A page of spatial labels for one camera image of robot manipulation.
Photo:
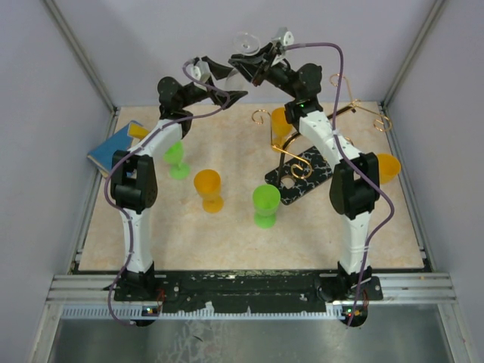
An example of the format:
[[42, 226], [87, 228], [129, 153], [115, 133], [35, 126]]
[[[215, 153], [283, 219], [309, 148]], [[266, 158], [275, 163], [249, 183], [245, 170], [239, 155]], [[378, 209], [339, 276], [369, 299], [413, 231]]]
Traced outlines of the clear wine glass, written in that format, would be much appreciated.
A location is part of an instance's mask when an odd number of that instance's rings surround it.
[[[261, 43], [257, 36], [247, 32], [238, 32], [232, 39], [232, 46], [234, 54], [230, 58], [239, 61], [240, 59], [245, 60], [256, 55], [261, 48]], [[244, 75], [234, 65], [231, 65], [231, 68], [232, 70], [225, 79], [224, 90], [245, 91], [247, 89], [247, 80]]]

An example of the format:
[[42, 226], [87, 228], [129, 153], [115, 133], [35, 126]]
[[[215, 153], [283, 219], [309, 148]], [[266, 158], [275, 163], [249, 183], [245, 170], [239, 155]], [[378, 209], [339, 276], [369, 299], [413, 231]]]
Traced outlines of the gold wine glass rack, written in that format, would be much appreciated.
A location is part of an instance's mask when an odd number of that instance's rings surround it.
[[[392, 120], [382, 113], [377, 113], [361, 106], [361, 100], [354, 98], [352, 95], [349, 80], [346, 76], [342, 76], [342, 78], [346, 84], [350, 102], [345, 107], [337, 110], [336, 113], [331, 113], [327, 116], [330, 128], [332, 127], [334, 114], [340, 116], [344, 113], [356, 113], [357, 110], [363, 110], [377, 116], [373, 121], [373, 127], [376, 130], [380, 132], [390, 131], [392, 129]], [[284, 205], [290, 205], [295, 202], [332, 176], [328, 162], [317, 151], [316, 147], [310, 147], [298, 155], [290, 152], [291, 144], [300, 137], [302, 137], [300, 132], [288, 135], [282, 147], [273, 144], [271, 140], [271, 148], [280, 154], [280, 159], [278, 167], [265, 175], [265, 182], [278, 188], [281, 193], [281, 202]], [[292, 157], [292, 159], [286, 161], [286, 156]], [[293, 186], [285, 186], [284, 179], [292, 180]]]

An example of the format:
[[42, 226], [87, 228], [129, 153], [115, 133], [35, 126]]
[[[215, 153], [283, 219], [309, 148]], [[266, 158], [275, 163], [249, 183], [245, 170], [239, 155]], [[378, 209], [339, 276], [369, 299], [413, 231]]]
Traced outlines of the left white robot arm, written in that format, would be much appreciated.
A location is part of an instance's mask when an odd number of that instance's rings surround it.
[[234, 68], [208, 57], [187, 61], [182, 71], [190, 80], [187, 85], [170, 76], [158, 82], [159, 121], [135, 146], [113, 154], [112, 169], [104, 184], [104, 196], [119, 211], [124, 230], [125, 262], [110, 286], [117, 301], [143, 301], [157, 295], [159, 285], [150, 246], [150, 210], [158, 195], [155, 160], [190, 131], [196, 116], [187, 108], [210, 99], [222, 111], [246, 95], [245, 91], [216, 87], [214, 82], [233, 75]]

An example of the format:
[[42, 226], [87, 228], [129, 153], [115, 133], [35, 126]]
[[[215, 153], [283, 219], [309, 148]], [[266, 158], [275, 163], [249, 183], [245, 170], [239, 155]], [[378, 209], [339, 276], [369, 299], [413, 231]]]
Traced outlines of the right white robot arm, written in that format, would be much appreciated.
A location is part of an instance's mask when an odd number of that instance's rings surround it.
[[371, 213], [381, 195], [379, 164], [373, 153], [362, 153], [336, 129], [336, 120], [325, 115], [318, 101], [322, 68], [313, 63], [293, 70], [284, 63], [289, 46], [279, 42], [267, 44], [254, 55], [233, 54], [230, 65], [254, 86], [269, 82], [293, 97], [285, 104], [289, 124], [309, 139], [329, 164], [332, 172], [330, 202], [342, 218], [343, 254], [337, 276], [322, 284], [322, 296], [355, 299], [372, 278], [368, 263]]

